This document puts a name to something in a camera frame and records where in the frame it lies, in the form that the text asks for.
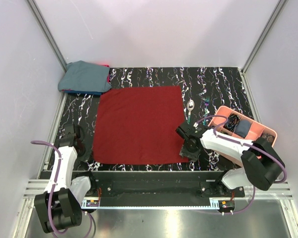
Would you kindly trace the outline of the dark red cloth napkin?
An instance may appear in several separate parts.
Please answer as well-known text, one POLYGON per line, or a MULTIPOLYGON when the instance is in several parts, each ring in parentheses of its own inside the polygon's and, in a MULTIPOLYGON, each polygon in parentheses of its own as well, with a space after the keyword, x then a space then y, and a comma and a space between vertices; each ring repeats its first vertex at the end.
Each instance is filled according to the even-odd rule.
POLYGON ((100 97, 92 144, 102 164, 187 162, 176 129, 185 121, 179 86, 112 89, 100 97))

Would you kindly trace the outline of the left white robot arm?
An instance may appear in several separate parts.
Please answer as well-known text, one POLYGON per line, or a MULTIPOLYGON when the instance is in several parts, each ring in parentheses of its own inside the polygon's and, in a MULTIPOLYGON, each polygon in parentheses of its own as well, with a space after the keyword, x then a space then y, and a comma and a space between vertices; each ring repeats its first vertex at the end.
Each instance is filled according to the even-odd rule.
POLYGON ((54 144, 31 141, 31 144, 45 145, 54 150, 50 179, 44 192, 35 196, 34 205, 43 231, 55 237, 81 224, 81 203, 85 195, 93 196, 97 192, 96 182, 90 180, 88 175, 72 178, 78 154, 85 152, 80 138, 80 127, 68 124, 64 127, 63 136, 54 144))

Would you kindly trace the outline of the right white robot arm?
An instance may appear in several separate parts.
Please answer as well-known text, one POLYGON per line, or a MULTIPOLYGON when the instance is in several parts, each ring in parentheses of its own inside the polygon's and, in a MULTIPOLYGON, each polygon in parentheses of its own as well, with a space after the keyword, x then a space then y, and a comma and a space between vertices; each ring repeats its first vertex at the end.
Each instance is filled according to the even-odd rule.
POLYGON ((208 149, 242 163, 239 169, 228 170, 220 176, 215 185, 220 196, 228 196, 238 187, 251 185, 267 191, 272 184, 287 179, 284 162, 264 138, 255 141, 237 139, 217 132, 215 128, 203 126, 198 129, 186 122, 177 127, 176 133, 184 140, 180 156, 195 161, 204 149, 208 149))

